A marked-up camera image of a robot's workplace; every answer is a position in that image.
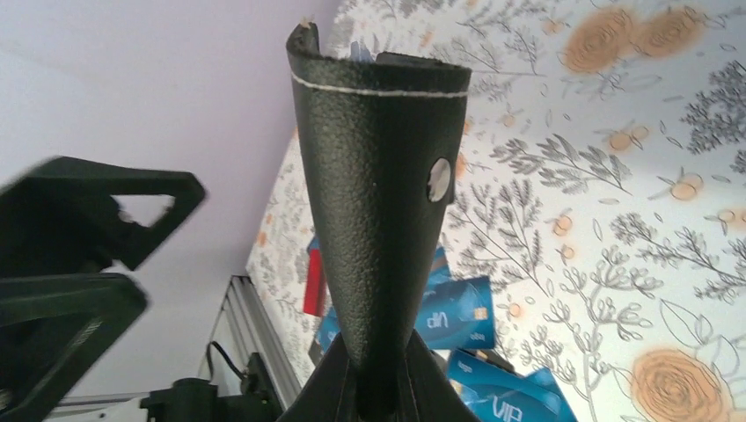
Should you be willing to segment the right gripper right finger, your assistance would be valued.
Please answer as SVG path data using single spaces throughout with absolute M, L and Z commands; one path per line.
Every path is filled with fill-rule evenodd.
M 434 355 L 414 331 L 402 361 L 402 420 L 420 422 L 477 422 L 462 403 Z

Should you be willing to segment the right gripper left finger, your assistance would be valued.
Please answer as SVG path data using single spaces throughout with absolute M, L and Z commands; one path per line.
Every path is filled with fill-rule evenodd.
M 295 402 L 278 422 L 362 421 L 356 399 L 357 375 L 338 334 Z

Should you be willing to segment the black leather card holder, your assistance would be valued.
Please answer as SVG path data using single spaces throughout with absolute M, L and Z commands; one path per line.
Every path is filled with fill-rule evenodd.
M 299 147 L 362 421 L 402 420 L 402 361 L 454 193 L 471 71 L 396 53 L 322 55 L 287 39 Z

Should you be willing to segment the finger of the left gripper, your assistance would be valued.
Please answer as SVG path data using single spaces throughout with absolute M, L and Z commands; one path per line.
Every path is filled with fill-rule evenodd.
M 120 273 L 1 281 L 1 419 L 42 421 L 145 311 Z
M 118 195 L 173 203 L 144 226 L 124 216 Z M 190 172 L 51 158 L 1 188 L 1 275 L 96 273 L 116 261 L 135 270 L 205 197 Z

